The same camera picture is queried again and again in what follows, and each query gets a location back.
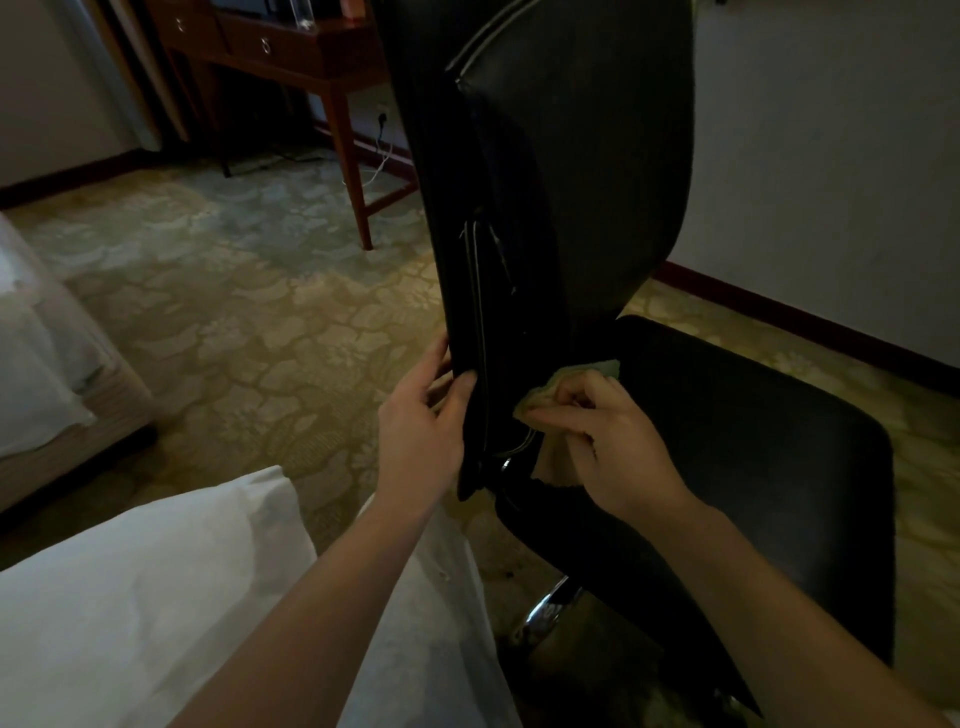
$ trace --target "wall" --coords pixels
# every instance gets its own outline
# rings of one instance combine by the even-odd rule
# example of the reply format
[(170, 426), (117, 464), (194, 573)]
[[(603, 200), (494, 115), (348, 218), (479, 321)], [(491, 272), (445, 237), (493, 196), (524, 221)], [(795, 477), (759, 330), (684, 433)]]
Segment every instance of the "wall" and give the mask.
[(960, 3), (701, 5), (671, 260), (960, 366)]
[(0, 186), (137, 147), (55, 3), (0, 3)]
[[(310, 95), (308, 98), (313, 115), (325, 121), (326, 114), (320, 97)], [(406, 134), (400, 124), (400, 115), (396, 110), (394, 92), (389, 84), (354, 91), (347, 100), (350, 107), (350, 124), (355, 132), (376, 139), (380, 129), (377, 117), (380, 115), (379, 107), (382, 105), (387, 107), (387, 126), (383, 132), (383, 142), (387, 149), (390, 149), (391, 143), (399, 149), (409, 149)]]

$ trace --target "black leather upholstery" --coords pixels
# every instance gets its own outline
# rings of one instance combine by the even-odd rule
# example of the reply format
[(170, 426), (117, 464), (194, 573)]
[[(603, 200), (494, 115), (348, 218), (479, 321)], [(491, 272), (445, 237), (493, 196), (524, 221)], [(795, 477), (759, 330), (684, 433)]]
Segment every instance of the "black leather upholstery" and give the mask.
[(577, 361), (676, 241), (693, 148), (691, 8), (373, 8), (420, 176), (454, 362), (480, 375), (466, 494), (486, 456), (526, 441), (512, 418), (519, 398)]
[[(560, 366), (615, 356), (691, 489), (879, 657), (893, 635), (887, 437), (842, 401), (652, 322), (616, 320), (669, 254), (693, 140), (688, 0), (372, 0), (420, 177), (455, 370), (480, 381), (461, 496), (752, 703), (657, 553), (582, 488), (529, 479), (511, 417)], [(510, 458), (510, 465), (502, 469)]]

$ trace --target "wooden desk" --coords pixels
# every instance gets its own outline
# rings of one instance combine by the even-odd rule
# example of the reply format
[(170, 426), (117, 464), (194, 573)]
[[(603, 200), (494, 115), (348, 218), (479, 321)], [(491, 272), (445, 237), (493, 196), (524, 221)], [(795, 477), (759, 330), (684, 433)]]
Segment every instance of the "wooden desk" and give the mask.
[(409, 182), (367, 205), (360, 167), (353, 146), (347, 94), (389, 81), (376, 30), (369, 20), (320, 20), (316, 30), (214, 9), (207, 0), (146, 0), (160, 42), (204, 133), (229, 177), (223, 146), (217, 135), (212, 101), (193, 77), (183, 56), (253, 74), (268, 81), (302, 88), (320, 96), (333, 145), (347, 183), (360, 242), (373, 249), (369, 218), (418, 189)]

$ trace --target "patterned carpet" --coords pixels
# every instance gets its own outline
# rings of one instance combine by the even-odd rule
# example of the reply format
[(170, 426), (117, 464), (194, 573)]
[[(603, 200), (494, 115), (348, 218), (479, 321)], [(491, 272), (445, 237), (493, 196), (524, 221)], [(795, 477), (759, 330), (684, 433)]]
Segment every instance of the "patterned carpet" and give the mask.
[[(380, 176), (371, 197), (398, 185)], [(376, 407), (443, 320), (418, 196), (372, 218), (366, 254), (330, 161), (231, 180), (203, 165), (143, 171), (10, 217), (140, 373), (160, 416), (154, 445), (4, 521), (0, 568), (127, 508), (276, 463), (318, 549), (346, 528), (375, 480)], [(659, 283), (629, 310), (827, 389), (887, 427), (900, 508), (897, 667), (937, 704), (960, 706), (960, 402)], [(503, 529), (487, 496), (447, 505), (504, 634), (557, 573)], [(544, 674), (577, 686), (611, 724), (688, 724), (656, 684), (656, 650), (638, 646), (619, 663), (597, 654), (604, 641), (643, 639), (623, 638), (629, 627), (599, 604), (581, 612), (591, 616), (558, 638), (561, 657)]]

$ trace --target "finger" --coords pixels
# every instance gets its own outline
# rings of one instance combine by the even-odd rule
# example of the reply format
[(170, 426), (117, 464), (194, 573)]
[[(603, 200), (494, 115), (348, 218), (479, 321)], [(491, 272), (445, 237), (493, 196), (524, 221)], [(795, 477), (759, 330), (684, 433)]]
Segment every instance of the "finger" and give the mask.
[(446, 348), (447, 338), (446, 331), (444, 331), (427, 347), (426, 352), (420, 357), (420, 361), (414, 364), (413, 368), (403, 376), (394, 391), (403, 397), (416, 397), (423, 400), (427, 388), (433, 383), (437, 371), (444, 361)]
[(584, 403), (584, 397), (600, 409), (616, 409), (623, 404), (623, 396), (595, 369), (587, 369), (568, 376), (557, 387), (557, 401)]
[(438, 404), (440, 404), (447, 393), (450, 391), (450, 386), (453, 384), (453, 377), (449, 376), (444, 381), (440, 383), (434, 383), (430, 389), (426, 391), (426, 405), (433, 409)]
[(626, 397), (630, 401), (634, 401), (634, 398), (630, 396), (630, 392), (628, 392), (627, 388), (620, 383), (619, 379), (614, 379), (612, 376), (608, 376), (607, 382), (611, 387), (613, 387), (613, 389), (619, 392), (622, 397)]
[(438, 422), (443, 427), (448, 427), (457, 432), (463, 432), (464, 418), (467, 416), (467, 404), (470, 401), (470, 394), (477, 383), (476, 372), (463, 372), (453, 380), (450, 391), (446, 395), (444, 407), (437, 417)]
[(450, 349), (446, 350), (446, 355), (444, 360), (440, 362), (440, 366), (437, 367), (437, 373), (434, 374), (434, 379), (439, 379), (441, 376), (445, 375), (447, 372), (453, 371), (453, 359), (450, 357)]
[(566, 435), (566, 444), (570, 448), (570, 459), (573, 460), (573, 467), (580, 476), (580, 482), (585, 485), (595, 482), (597, 456), (589, 437), (569, 432)]
[(526, 416), (544, 425), (568, 429), (571, 432), (583, 432), (594, 437), (601, 431), (606, 421), (602, 412), (569, 405), (531, 409)]

